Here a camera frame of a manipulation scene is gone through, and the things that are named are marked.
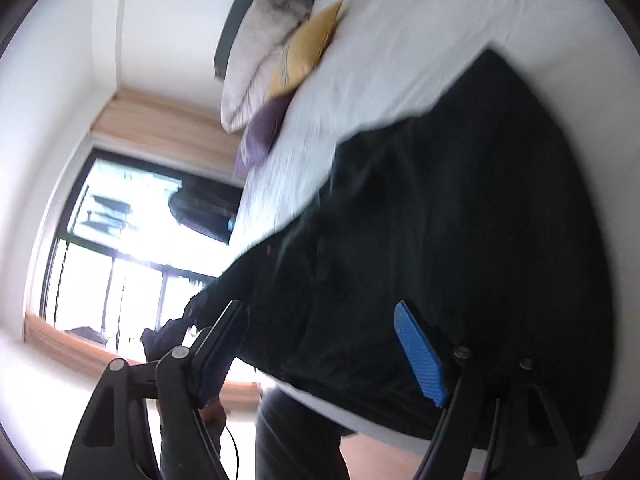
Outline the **black denim pants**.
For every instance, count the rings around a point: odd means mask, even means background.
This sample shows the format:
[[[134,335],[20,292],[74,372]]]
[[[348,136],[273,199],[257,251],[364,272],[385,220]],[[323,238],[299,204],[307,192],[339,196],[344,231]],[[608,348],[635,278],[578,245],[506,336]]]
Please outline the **black denim pants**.
[[[291,222],[186,309],[232,300],[239,357],[369,422],[426,439],[439,411],[393,326],[401,301],[439,349],[488,375],[529,360],[577,454],[612,374],[613,298],[592,200],[567,138],[517,72],[485,50],[431,110],[340,144]]]

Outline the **person's dark trouser leg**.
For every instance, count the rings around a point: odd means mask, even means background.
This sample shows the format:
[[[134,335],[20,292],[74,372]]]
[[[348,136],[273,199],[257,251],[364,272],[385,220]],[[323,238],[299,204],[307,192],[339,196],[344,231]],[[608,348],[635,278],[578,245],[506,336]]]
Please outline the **person's dark trouser leg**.
[[[280,389],[262,398],[256,418],[256,479],[349,479],[341,452],[352,431]]]

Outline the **dark chair by window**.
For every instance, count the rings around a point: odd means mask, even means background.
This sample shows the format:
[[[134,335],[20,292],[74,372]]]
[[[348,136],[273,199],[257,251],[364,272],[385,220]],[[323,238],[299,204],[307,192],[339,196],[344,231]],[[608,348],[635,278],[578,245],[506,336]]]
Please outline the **dark chair by window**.
[[[224,182],[190,177],[168,200],[180,226],[229,244],[243,191]]]

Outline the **beige curtain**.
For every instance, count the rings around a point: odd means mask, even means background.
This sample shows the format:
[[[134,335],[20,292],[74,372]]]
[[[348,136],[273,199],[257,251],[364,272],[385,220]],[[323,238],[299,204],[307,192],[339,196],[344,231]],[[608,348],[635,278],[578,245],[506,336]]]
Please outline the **beige curtain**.
[[[117,153],[234,180],[240,137],[224,131],[214,110],[119,90],[93,122],[91,135]]]

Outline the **purple cushion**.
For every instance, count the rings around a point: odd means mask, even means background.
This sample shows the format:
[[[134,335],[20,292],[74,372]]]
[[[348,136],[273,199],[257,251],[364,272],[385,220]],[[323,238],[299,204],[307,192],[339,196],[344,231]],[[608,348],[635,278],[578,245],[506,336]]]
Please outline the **purple cushion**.
[[[293,96],[291,92],[268,100],[248,122],[236,152],[233,177],[244,179],[252,168],[265,162],[280,134]]]

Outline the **folded beige duvet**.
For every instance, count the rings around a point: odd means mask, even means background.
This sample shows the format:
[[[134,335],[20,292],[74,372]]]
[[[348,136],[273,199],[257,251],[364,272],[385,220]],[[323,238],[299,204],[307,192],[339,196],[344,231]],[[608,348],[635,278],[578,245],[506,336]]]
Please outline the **folded beige duvet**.
[[[288,40],[308,18],[312,0],[253,0],[232,42],[220,123],[235,133],[243,129],[267,101],[272,73]]]

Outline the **white bed with sheet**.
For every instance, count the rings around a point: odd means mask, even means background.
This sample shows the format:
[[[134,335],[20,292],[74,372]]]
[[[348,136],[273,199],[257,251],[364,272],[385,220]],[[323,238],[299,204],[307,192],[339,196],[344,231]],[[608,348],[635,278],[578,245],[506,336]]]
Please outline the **white bed with sheet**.
[[[253,170],[232,234],[244,252],[299,212],[346,136],[426,110],[485,46],[499,48],[562,122],[608,243],[615,376],[584,474],[610,468],[639,420],[639,0],[316,0],[342,4],[319,67]]]

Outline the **yellow cushion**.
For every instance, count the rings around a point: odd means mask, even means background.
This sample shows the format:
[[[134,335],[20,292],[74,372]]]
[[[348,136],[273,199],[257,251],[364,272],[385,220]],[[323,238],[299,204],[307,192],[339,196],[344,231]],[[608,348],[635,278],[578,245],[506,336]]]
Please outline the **yellow cushion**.
[[[332,40],[343,1],[338,0],[306,21],[285,46],[274,69],[268,99],[296,90],[319,65]]]

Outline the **window with black frame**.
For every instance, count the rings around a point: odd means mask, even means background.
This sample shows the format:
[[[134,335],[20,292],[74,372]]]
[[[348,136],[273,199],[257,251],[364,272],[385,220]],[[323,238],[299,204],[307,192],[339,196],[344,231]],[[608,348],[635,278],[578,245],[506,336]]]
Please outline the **window with black frame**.
[[[94,148],[56,222],[39,315],[141,361],[140,337],[180,316],[229,265],[229,244],[188,229],[168,200],[195,174]]]

